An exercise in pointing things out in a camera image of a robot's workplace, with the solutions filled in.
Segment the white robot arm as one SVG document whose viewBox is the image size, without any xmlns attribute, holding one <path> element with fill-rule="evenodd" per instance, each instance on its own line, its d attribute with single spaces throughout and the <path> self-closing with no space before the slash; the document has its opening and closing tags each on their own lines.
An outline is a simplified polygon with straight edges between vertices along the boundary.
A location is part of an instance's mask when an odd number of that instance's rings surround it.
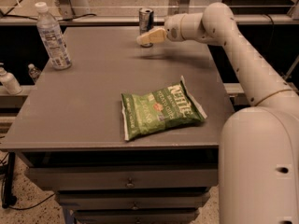
<svg viewBox="0 0 299 224">
<path fill-rule="evenodd" d="M 223 47 L 249 101 L 221 132 L 220 224 L 299 224 L 299 95 L 241 34 L 223 3 L 170 16 L 136 41 L 166 39 Z"/>
</svg>

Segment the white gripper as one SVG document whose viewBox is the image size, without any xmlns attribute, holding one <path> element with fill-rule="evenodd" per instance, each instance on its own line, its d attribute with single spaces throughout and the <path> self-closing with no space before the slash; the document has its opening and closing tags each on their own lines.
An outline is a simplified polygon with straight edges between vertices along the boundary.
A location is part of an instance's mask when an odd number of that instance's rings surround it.
<svg viewBox="0 0 299 224">
<path fill-rule="evenodd" d="M 182 33 L 182 22 L 186 13 L 168 16 L 164 20 L 164 28 L 153 28 L 146 33 L 139 35 L 136 42 L 139 45 L 162 43 L 166 37 L 174 42 L 184 41 L 185 38 Z"/>
</svg>

